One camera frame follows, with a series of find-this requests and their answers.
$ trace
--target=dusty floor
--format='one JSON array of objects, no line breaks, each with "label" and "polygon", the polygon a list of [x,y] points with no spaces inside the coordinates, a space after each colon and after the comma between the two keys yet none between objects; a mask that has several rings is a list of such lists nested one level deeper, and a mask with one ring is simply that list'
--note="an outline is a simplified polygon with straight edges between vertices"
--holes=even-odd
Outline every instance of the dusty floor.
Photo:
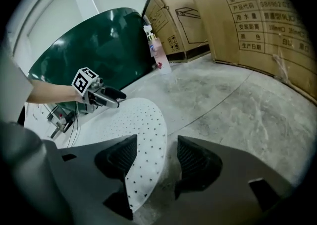
[{"label": "dusty floor", "polygon": [[147,98],[161,109],[168,128],[165,170],[145,205],[134,214],[138,224],[153,223],[174,201],[180,177],[178,135],[201,138],[248,151],[296,185],[310,158],[317,109],[303,96],[266,75],[224,64],[207,55],[157,71],[123,91]]}]

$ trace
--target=hand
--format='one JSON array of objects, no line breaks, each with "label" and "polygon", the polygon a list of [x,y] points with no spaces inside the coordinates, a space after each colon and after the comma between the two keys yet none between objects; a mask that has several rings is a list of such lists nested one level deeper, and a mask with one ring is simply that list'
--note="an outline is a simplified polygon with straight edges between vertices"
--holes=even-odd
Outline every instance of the hand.
[{"label": "hand", "polygon": [[74,87],[72,87],[73,89],[74,89],[74,92],[75,92],[75,101],[76,102],[79,102],[79,103],[84,103],[84,101],[83,101],[83,98],[81,97],[81,95],[75,90],[75,88]]}]

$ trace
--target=bottle cap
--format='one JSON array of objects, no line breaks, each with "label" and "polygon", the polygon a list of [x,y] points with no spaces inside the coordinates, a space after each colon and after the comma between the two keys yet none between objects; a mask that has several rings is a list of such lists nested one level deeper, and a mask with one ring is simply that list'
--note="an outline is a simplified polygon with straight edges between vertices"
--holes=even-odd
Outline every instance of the bottle cap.
[{"label": "bottle cap", "polygon": [[151,25],[144,25],[143,30],[145,33],[150,33],[152,31]]}]

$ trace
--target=cardboard box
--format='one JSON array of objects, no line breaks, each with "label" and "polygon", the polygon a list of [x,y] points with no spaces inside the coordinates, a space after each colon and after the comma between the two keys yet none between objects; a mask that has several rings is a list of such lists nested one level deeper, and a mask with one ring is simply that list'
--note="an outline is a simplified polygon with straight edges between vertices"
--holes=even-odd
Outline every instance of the cardboard box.
[{"label": "cardboard box", "polygon": [[147,0],[143,15],[151,22],[169,61],[190,61],[210,51],[193,0]]},{"label": "cardboard box", "polygon": [[313,47],[290,0],[194,0],[215,61],[275,76],[316,103]]}]

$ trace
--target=spray bottle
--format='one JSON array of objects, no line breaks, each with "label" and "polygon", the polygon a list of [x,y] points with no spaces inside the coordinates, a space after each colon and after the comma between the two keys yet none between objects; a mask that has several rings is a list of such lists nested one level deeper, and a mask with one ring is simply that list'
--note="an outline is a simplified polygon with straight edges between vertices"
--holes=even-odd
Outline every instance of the spray bottle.
[{"label": "spray bottle", "polygon": [[147,33],[151,56],[154,57],[160,74],[167,74],[172,72],[160,39],[158,37],[156,38],[155,35],[151,32],[152,27],[150,25],[146,25],[143,27],[143,29]]}]

